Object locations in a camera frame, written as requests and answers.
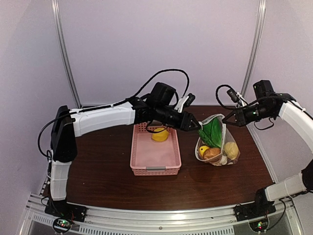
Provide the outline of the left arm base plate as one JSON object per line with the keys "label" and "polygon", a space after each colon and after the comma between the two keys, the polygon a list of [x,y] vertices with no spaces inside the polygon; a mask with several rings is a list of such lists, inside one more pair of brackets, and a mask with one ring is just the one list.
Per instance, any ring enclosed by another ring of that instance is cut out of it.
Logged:
{"label": "left arm base plate", "polygon": [[49,198],[45,207],[45,213],[71,221],[84,222],[87,208],[70,204],[66,200],[55,201]]}

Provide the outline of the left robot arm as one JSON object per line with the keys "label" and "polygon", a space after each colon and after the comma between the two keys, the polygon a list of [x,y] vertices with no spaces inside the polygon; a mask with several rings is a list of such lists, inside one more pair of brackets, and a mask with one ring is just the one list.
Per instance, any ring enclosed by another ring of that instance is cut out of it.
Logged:
{"label": "left robot arm", "polygon": [[70,110],[66,105],[61,106],[51,130],[51,209],[59,217],[66,217],[70,213],[70,206],[64,201],[69,168],[77,156],[76,137],[114,126],[152,121],[181,131],[199,130],[201,126],[194,115],[184,111],[195,96],[184,96],[176,106],[171,106],[170,101],[175,94],[176,89],[157,82],[144,98],[134,96],[116,104],[84,109]]}

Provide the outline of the yellow lemon toy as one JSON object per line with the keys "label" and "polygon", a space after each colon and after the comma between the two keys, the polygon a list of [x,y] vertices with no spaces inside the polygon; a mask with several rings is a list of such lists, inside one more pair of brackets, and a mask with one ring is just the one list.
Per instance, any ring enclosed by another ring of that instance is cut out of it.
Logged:
{"label": "yellow lemon toy", "polygon": [[209,148],[210,147],[208,147],[206,145],[203,145],[203,146],[199,147],[199,154],[200,154],[201,158],[203,158],[205,151],[208,150]]}

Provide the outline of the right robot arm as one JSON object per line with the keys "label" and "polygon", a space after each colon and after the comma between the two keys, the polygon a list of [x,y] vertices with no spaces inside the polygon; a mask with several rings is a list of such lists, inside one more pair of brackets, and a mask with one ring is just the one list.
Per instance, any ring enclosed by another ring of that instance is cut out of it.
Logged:
{"label": "right robot arm", "polygon": [[313,158],[301,154],[313,152],[313,118],[294,97],[288,93],[277,93],[271,82],[261,80],[253,85],[255,101],[248,103],[239,92],[232,99],[239,107],[234,112],[235,123],[246,126],[263,119],[279,119],[286,131],[272,131],[277,138],[279,162],[295,164],[296,169],[285,175],[285,179],[256,192],[251,212],[261,216],[274,201],[285,197],[296,197],[313,191]]}

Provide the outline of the pale yellow wrinkled fruit toy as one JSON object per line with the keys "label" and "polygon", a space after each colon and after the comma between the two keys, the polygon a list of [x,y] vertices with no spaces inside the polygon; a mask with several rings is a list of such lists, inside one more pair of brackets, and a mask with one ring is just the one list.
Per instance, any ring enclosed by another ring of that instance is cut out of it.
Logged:
{"label": "pale yellow wrinkled fruit toy", "polygon": [[235,142],[230,141],[224,145],[224,152],[228,158],[233,160],[237,158],[239,154],[239,148]]}

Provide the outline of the brown potato toy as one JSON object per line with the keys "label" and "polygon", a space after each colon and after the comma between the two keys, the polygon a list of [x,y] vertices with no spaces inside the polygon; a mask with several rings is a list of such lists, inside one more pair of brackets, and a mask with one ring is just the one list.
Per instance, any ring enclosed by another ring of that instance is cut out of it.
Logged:
{"label": "brown potato toy", "polygon": [[205,160],[214,158],[216,156],[218,156],[221,153],[221,150],[219,148],[208,148],[204,154],[203,154],[203,158]]}

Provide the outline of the clear zip top bag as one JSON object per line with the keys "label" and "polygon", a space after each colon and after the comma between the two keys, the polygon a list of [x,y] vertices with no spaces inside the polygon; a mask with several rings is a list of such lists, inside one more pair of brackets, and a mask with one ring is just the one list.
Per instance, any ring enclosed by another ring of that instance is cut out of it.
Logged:
{"label": "clear zip top bag", "polygon": [[203,163],[213,166],[234,165],[237,163],[240,150],[235,139],[222,122],[223,114],[211,115],[200,121],[195,156]]}

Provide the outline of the dark green cucumber toy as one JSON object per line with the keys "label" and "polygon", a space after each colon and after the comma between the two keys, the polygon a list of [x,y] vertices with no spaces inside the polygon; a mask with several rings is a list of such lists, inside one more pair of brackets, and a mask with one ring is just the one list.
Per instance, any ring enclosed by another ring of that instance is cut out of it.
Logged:
{"label": "dark green cucumber toy", "polygon": [[203,130],[198,130],[198,135],[206,145],[211,147],[214,145],[212,139]]}

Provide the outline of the green bok choy toy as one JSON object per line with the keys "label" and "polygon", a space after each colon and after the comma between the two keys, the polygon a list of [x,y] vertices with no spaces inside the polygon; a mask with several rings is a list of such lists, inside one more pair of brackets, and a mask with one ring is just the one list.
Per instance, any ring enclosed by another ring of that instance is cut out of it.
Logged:
{"label": "green bok choy toy", "polygon": [[203,124],[201,130],[203,130],[213,142],[215,148],[221,148],[222,146],[222,127],[220,120],[215,117],[207,124]]}

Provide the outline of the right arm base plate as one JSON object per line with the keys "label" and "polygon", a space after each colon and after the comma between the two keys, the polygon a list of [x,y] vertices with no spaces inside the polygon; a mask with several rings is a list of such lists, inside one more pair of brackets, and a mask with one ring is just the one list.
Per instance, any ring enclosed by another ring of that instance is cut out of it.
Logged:
{"label": "right arm base plate", "polygon": [[258,206],[255,202],[237,204],[233,210],[238,222],[264,217],[276,212],[276,208],[273,203],[266,204],[265,206]]}

